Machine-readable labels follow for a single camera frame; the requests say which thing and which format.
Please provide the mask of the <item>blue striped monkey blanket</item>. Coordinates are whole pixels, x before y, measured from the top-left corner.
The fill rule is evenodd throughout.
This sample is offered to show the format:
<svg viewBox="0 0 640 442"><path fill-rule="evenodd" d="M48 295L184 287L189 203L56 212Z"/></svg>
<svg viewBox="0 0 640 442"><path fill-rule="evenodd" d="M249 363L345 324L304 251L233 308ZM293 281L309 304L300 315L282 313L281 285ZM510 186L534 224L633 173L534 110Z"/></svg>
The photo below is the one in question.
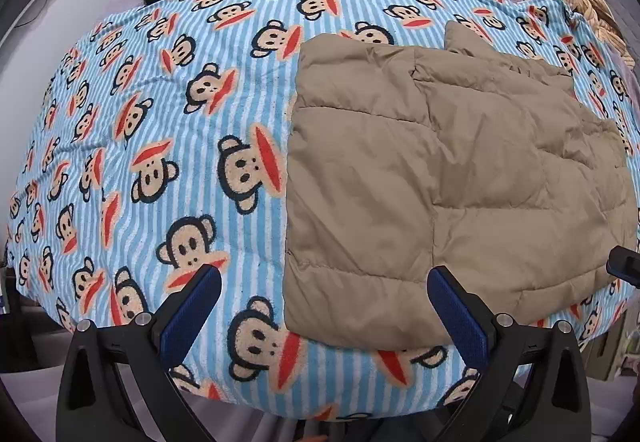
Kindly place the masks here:
<svg viewBox="0 0 640 442"><path fill-rule="evenodd" d="M286 155L300 49L334 34L442 48L448 23L567 72L612 121L639 204L639 129L620 72L562 0L161 0L116 13L65 54L9 203L18 290L66 329L130 322L203 263L221 296L174 367L186 390L285 417L393 416L461 398L476 370L449 337L404 350L322 344L284 321ZM608 285L532 323L587 342L628 306Z"/></svg>

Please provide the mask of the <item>tan quilted down jacket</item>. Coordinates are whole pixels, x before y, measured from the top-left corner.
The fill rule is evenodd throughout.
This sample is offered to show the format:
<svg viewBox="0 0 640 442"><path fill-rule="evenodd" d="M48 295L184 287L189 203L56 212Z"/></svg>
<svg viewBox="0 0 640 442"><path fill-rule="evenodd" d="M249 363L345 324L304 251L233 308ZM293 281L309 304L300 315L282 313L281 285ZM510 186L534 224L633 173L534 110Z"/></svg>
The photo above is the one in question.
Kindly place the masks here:
<svg viewBox="0 0 640 442"><path fill-rule="evenodd" d="M442 48L316 36L295 84L291 332L363 350L443 344L425 292L436 266L532 324L608 285L608 253L636 243L617 128L554 65L451 22Z"/></svg>

